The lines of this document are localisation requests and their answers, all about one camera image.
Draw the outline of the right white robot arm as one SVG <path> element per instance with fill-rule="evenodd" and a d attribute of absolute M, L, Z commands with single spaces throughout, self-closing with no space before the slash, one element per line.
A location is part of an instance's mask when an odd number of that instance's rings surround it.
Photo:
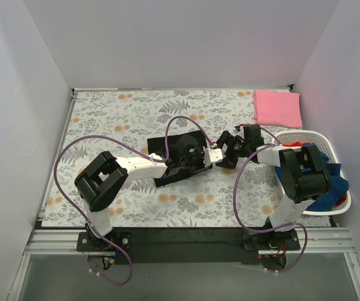
<path fill-rule="evenodd" d="M 299 249 L 296 228 L 304 211 L 331 190 L 331 176 L 316 145 L 285 146 L 279 141 L 267 144 L 259 125 L 241 125 L 236 135 L 224 131 L 216 145 L 223 151 L 217 165 L 234 169 L 240 158 L 281 170 L 283 196 L 277 209 L 261 228 L 245 224 L 242 242 L 246 250 Z"/>

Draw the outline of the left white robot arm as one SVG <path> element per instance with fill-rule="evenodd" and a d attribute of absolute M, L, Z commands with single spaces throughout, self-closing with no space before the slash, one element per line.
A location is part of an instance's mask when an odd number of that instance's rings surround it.
<path fill-rule="evenodd" d="M 104 151 L 75 179 L 90 220 L 87 241 L 96 250 L 124 245 L 113 235 L 109 218 L 109 206 L 124 184 L 153 179 L 156 187 L 165 186 L 210 169 L 223 158 L 219 149 L 208 147 L 200 131 L 151 138 L 147 143 L 149 158 L 115 157 Z"/>

